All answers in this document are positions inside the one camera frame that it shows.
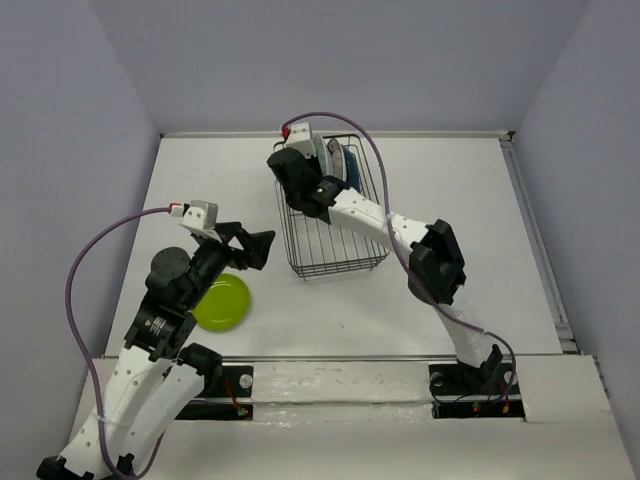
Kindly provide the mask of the red and teal plate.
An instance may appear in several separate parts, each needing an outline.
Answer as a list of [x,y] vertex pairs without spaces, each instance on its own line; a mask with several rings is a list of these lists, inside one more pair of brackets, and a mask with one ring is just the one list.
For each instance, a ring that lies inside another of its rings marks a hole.
[[312,137],[312,143],[315,148],[316,157],[318,160],[321,174],[323,176],[332,175],[333,174],[332,158],[323,137],[321,135],[315,134]]

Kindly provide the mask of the white plate teal lettered rim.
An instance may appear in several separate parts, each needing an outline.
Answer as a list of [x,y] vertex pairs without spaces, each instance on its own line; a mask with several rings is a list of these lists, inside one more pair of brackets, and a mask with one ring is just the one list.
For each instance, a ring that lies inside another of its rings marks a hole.
[[342,181],[347,181],[348,169],[343,146],[336,138],[331,138],[327,142],[327,150],[330,154],[331,175]]

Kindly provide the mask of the dark blue plate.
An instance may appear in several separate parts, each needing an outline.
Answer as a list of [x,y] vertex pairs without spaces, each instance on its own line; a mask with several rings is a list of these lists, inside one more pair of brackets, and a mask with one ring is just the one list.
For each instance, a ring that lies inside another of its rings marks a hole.
[[347,183],[351,188],[360,192],[361,182],[357,158],[349,149],[344,150],[344,157],[347,169]]

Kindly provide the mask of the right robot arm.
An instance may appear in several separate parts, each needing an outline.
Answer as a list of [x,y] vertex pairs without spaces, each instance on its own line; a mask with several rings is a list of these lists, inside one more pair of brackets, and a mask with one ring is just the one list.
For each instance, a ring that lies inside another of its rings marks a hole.
[[290,208],[396,254],[411,293],[437,311],[454,345],[458,376],[468,390],[482,392],[496,381],[503,356],[463,291],[465,261],[447,222],[426,224],[388,213],[347,182],[321,175],[293,148],[276,151],[267,165]]

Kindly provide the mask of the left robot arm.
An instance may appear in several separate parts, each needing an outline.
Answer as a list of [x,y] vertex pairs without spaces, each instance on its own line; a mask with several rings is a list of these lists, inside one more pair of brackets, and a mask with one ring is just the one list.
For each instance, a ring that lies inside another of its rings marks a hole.
[[92,370],[96,405],[63,449],[44,459],[39,479],[139,479],[150,469],[167,427],[223,375],[217,352],[189,342],[193,311],[226,268],[262,269],[275,238],[239,222],[189,226],[198,247],[167,247],[151,260],[146,293],[106,383]]

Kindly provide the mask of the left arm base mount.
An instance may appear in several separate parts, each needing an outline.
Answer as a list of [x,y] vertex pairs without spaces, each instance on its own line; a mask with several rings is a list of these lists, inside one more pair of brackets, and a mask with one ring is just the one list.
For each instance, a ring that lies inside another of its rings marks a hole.
[[177,415],[179,421],[250,421],[254,367],[224,365],[215,385],[206,386]]

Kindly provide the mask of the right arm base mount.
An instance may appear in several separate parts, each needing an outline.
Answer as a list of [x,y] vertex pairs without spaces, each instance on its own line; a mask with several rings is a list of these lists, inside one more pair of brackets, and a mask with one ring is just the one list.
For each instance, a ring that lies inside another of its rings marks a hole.
[[437,420],[525,418],[513,365],[503,361],[497,346],[480,368],[458,361],[431,364],[429,392]]

